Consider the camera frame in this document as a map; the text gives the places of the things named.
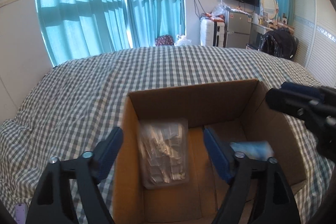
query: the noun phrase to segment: gray refrigerator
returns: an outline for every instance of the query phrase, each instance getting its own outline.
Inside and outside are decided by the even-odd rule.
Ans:
[[[225,17],[225,47],[246,48],[249,43],[252,17],[239,13],[227,11]]]

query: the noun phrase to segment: checkered bedsheet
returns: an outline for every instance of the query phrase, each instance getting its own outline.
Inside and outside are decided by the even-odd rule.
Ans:
[[[78,157],[120,126],[125,96],[134,90],[258,78],[271,87],[284,81],[319,85],[301,65],[257,51],[217,47],[150,47],[72,60],[41,80],[17,116],[0,127],[0,199],[14,213],[29,203],[51,156]],[[307,184],[296,194],[302,223],[316,212],[334,164],[317,154],[303,123],[287,117],[299,144]],[[80,223],[87,223],[72,182]],[[113,168],[99,185],[112,212]]]

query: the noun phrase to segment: blue gripper pad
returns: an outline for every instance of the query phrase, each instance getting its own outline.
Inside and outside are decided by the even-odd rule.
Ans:
[[[290,90],[296,93],[304,94],[310,97],[314,97],[317,100],[324,101],[324,95],[317,89],[311,86],[304,86],[290,82],[284,82],[281,85],[282,90]]]
[[[124,140],[123,131],[114,127],[106,140],[94,149],[93,177],[97,183],[106,179]]]
[[[236,167],[234,151],[229,143],[222,142],[209,128],[203,130],[203,141],[219,177],[230,184],[235,177]]]

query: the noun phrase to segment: gingham fabric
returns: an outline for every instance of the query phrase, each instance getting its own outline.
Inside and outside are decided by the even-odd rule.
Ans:
[[[150,47],[63,63],[41,80],[17,116],[0,128],[0,199],[11,213],[16,203],[29,203],[51,156],[76,158],[121,125],[130,91],[251,78],[269,88],[284,81],[319,85],[297,63],[234,48]],[[321,203],[334,164],[317,154],[316,140],[302,122],[287,119],[307,173],[307,184],[295,196],[306,223]],[[71,187],[80,223],[87,223],[76,183]],[[99,188],[112,213],[113,168]]]

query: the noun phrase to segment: patterned bag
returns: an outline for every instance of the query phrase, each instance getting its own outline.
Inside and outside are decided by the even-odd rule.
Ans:
[[[173,46],[174,39],[171,35],[162,35],[155,39],[155,46]]]

